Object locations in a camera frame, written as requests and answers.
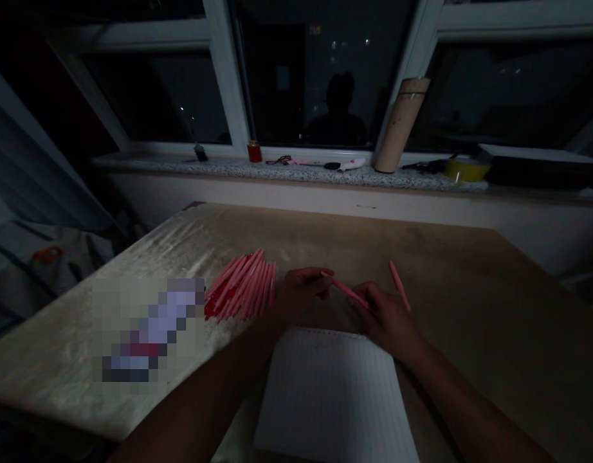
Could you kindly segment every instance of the person's right hand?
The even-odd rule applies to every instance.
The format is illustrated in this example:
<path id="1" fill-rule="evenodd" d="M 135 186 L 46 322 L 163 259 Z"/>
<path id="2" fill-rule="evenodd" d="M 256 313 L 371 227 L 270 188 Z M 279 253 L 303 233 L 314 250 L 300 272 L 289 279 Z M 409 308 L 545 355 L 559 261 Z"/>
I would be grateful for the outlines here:
<path id="1" fill-rule="evenodd" d="M 396 359 L 410 366 L 427 342 L 401 298 L 385 293 L 374 282 L 362 283 L 353 291 L 369 303 L 368 310 L 356 299 L 347 299 L 361 318 L 365 334 Z"/>

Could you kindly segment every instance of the window sill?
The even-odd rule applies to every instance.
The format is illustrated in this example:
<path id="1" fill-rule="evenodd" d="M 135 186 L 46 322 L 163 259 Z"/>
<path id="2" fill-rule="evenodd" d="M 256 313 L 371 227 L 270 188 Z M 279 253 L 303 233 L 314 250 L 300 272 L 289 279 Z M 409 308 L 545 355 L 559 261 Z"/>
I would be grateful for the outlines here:
<path id="1" fill-rule="evenodd" d="M 400 165 L 416 162 L 411 154 Z M 419 160 L 439 158 L 438 154 L 419 154 Z M 394 174 L 381 174 L 371 166 L 341 173 L 322 167 L 299 165 L 267 165 L 250 163 L 244 158 L 211 157 L 198 162 L 195 156 L 164 152 L 130 152 L 107 154 L 93 158 L 93 164 L 112 171 L 159 172 L 179 175 L 227 177 L 256 180 L 323 183 L 331 185 L 369 186 L 420 190 L 444 193 L 474 194 L 479 197 L 508 200 L 545 201 L 553 204 L 593 206 L 593 190 L 542 190 L 514 186 L 490 185 L 487 181 L 456 184 L 442 174 L 420 174 L 414 170 L 397 170 Z"/>
<path id="2" fill-rule="evenodd" d="M 414 170 L 397 170 L 394 174 L 382 174 L 376 172 L 371 166 L 363 166 L 341 173 L 323 167 L 268 165 L 265 162 L 250 163 L 243 158 L 211 157 L 207 162 L 201 163 L 195 156 L 144 152 L 108 154 L 94 158 L 93 163 L 108 170 L 379 186 L 437 192 L 483 193 L 488 189 L 486 181 L 456 184 L 442 174 L 420 174 Z"/>

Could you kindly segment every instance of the window glass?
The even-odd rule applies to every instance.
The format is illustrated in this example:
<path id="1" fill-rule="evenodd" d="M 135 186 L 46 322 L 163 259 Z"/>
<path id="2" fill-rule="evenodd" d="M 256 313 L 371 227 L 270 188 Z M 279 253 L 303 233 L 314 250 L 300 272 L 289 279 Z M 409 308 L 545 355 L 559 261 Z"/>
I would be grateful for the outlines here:
<path id="1" fill-rule="evenodd" d="M 593 41 L 442 44 L 406 150 L 562 149 L 593 118 Z"/>
<path id="2" fill-rule="evenodd" d="M 165 21 L 205 15 L 202 0 L 38 0 L 33 6 L 53 26 Z"/>
<path id="3" fill-rule="evenodd" d="M 414 0 L 235 0 L 250 133 L 261 144 L 372 149 Z"/>
<path id="4" fill-rule="evenodd" d="M 231 144 L 208 52 L 83 59 L 132 140 Z"/>

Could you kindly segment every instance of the person's left hand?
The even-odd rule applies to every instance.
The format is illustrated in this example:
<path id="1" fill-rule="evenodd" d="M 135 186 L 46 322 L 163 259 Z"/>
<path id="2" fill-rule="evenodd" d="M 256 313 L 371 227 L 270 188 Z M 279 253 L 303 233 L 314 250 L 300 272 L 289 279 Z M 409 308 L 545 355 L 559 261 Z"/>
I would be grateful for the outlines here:
<path id="1" fill-rule="evenodd" d="M 329 286 L 333 281 L 329 277 L 323 277 L 321 272 L 335 274 L 331 269 L 319 267 L 296 269 L 286 273 L 284 284 L 267 312 L 269 316 L 277 317 L 290 327 L 297 322 L 307 303 L 314 296 L 322 300 L 327 299 Z"/>

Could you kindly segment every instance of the curtain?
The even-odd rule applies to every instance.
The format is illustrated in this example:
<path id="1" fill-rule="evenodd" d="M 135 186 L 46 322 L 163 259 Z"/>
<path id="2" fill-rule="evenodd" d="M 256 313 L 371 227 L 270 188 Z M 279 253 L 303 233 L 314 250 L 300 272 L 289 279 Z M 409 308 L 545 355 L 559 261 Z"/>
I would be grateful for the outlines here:
<path id="1" fill-rule="evenodd" d="M 113 223 L 1 75 L 0 198 L 26 221 L 94 231 Z"/>

